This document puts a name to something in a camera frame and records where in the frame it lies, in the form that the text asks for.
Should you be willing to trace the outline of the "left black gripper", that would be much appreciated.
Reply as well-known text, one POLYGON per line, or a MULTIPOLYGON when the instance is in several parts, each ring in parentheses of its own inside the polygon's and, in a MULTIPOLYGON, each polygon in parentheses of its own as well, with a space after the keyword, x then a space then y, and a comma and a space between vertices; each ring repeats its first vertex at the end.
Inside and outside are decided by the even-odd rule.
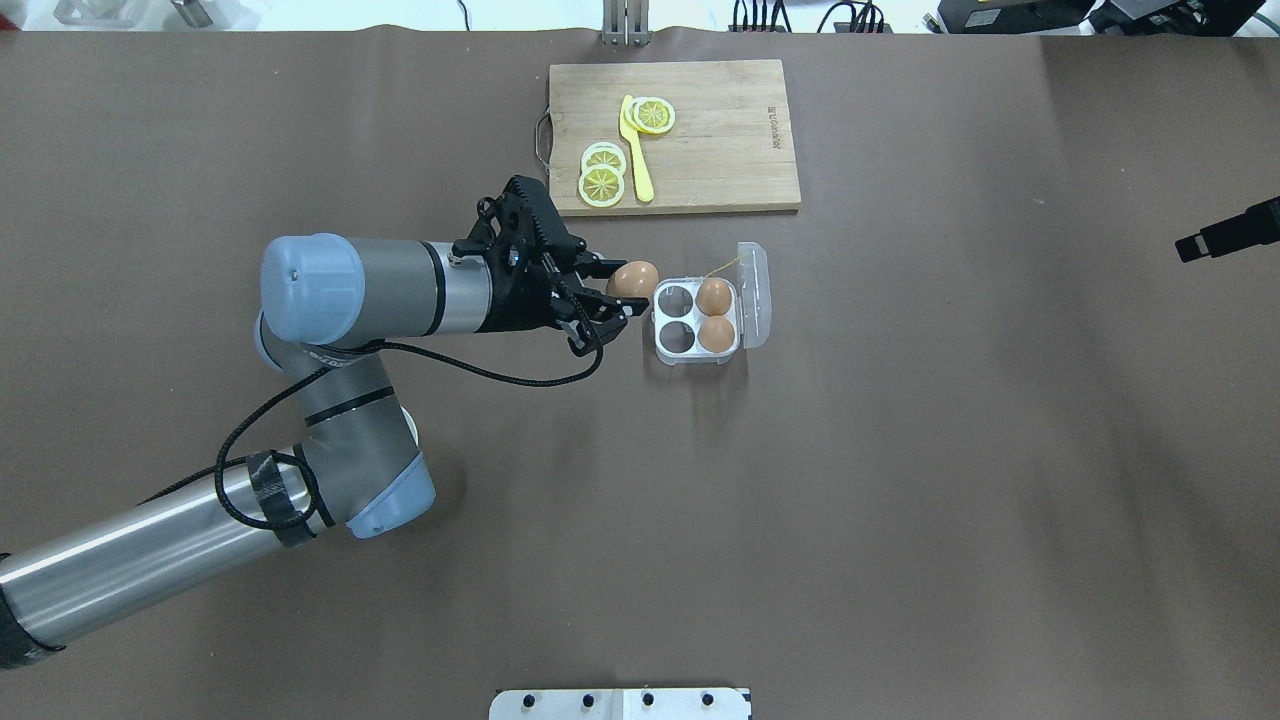
POLYGON ((480 258, 489 279, 488 310, 480 333, 557 328, 572 354, 584 357, 612 342, 648 299, 570 296, 564 277, 608 281, 625 266, 622 259, 579 251, 547 186, 532 177, 512 176, 499 196, 477 202, 477 219, 452 245, 452 258, 480 258))

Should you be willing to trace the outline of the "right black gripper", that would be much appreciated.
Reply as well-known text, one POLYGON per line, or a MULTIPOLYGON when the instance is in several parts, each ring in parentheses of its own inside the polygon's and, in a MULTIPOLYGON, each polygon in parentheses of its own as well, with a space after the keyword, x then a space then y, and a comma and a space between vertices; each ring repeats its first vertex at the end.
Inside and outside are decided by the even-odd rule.
POLYGON ((1279 196, 1257 202, 1243 213, 1201 228, 1175 242, 1183 263, 1222 258, 1279 241, 1279 196))

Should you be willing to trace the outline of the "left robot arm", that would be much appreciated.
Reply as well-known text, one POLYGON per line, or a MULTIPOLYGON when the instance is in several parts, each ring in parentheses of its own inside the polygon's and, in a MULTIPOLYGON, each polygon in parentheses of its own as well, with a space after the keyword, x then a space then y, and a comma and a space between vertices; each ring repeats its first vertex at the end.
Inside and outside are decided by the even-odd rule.
POLYGON ((547 186, 513 176, 452 242, 283 236, 266 247, 253 337, 288 386, 241 421, 211 465, 134 507, 38 548, 3 555, 3 667, 343 525, 372 538, 424 514, 433 479, 381 360, 404 352, 511 386, 415 345, 440 334, 562 331, 599 368, 652 292, 572 234, 547 186))

